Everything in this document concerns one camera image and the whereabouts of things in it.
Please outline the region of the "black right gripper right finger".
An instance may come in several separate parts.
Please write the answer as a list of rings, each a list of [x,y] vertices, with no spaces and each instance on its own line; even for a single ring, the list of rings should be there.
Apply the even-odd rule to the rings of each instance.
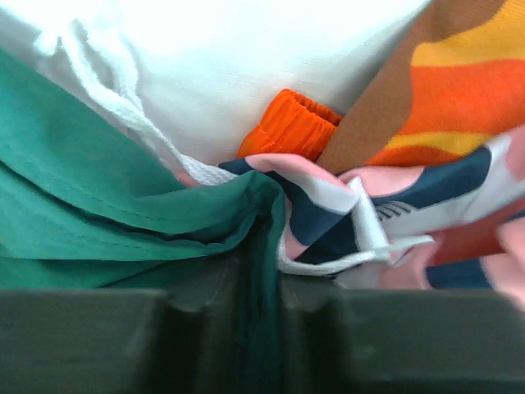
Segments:
[[[521,393],[524,318],[490,291],[281,278],[286,393]]]

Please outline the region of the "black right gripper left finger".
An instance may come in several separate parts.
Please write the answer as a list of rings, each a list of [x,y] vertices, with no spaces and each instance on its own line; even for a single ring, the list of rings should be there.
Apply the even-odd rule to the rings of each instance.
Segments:
[[[4,393],[231,393],[240,250],[97,290],[1,293]]]

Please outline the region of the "teal green shorts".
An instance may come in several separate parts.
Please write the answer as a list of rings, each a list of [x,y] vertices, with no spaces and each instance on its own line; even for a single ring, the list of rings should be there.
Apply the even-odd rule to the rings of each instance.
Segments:
[[[148,393],[278,393],[284,194],[247,172],[188,187],[1,55],[1,286],[164,291]]]

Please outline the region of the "orange shorts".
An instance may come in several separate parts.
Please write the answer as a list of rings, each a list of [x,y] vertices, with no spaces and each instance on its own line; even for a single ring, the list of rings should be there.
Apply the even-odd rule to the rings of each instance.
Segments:
[[[243,139],[236,156],[290,153],[315,162],[341,120],[342,116],[330,108],[291,89],[283,89]]]

